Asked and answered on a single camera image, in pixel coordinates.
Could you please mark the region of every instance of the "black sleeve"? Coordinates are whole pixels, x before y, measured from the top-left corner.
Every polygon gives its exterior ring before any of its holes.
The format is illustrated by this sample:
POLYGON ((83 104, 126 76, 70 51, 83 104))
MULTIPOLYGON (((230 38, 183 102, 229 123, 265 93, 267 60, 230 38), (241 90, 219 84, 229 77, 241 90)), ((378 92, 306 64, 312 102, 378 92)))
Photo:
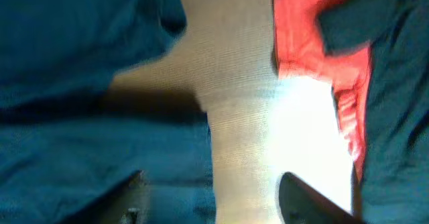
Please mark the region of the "black sleeve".
POLYGON ((325 53, 334 54, 376 40, 390 25, 399 0, 348 0, 318 16, 325 53))

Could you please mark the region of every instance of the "red garment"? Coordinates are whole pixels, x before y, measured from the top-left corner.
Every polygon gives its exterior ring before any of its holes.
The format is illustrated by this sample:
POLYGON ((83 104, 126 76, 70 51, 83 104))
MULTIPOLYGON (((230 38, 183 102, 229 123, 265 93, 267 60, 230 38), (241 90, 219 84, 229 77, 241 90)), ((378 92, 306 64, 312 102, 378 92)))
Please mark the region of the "red garment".
POLYGON ((332 84, 341 133, 349 143, 358 179, 365 159, 365 104, 369 49, 326 56, 316 16, 344 0, 274 0, 275 50, 280 78, 311 76, 332 84))

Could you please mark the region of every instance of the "wooden floor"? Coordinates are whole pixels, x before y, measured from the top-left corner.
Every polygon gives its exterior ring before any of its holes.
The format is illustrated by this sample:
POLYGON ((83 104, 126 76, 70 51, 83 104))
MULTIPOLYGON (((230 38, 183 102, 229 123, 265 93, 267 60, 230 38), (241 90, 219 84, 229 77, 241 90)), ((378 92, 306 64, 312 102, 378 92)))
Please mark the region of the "wooden floor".
POLYGON ((196 96, 212 130, 217 223, 282 223, 275 195, 286 170, 349 210, 351 160, 330 86, 277 79, 272 0, 182 1, 186 35, 155 64, 119 75, 109 97, 196 96))

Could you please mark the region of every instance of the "dark green garment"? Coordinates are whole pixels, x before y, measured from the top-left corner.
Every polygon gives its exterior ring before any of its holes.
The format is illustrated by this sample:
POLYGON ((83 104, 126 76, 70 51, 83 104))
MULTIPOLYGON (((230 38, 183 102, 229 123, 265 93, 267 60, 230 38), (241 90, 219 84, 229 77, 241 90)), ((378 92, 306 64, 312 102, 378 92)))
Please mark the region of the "dark green garment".
POLYGON ((371 42, 363 217, 429 223, 429 0, 348 0, 319 16, 327 52, 371 42))
POLYGON ((139 170, 147 223, 214 223, 205 114, 94 111, 185 26, 180 0, 0 0, 0 223, 61 222, 139 170))

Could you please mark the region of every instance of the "wrinkled fabric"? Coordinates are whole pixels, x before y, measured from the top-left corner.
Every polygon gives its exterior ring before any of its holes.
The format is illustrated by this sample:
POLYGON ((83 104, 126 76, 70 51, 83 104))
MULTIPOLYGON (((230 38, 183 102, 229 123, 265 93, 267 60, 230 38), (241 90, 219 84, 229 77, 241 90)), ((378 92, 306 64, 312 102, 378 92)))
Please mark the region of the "wrinkled fabric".
POLYGON ((147 223, 214 222, 205 114, 96 108, 183 34, 180 0, 0 0, 0 19, 0 223, 59 223, 138 170, 147 223))
POLYGON ((347 0, 318 17, 331 50, 371 42, 361 183, 368 223, 429 222, 427 15, 429 0, 347 0))
POLYGON ((332 84, 339 127, 360 179, 365 159, 364 118, 371 73, 368 49, 337 56, 336 49, 319 34, 316 22, 318 13, 343 1, 274 0, 275 52, 280 78, 311 76, 332 84))

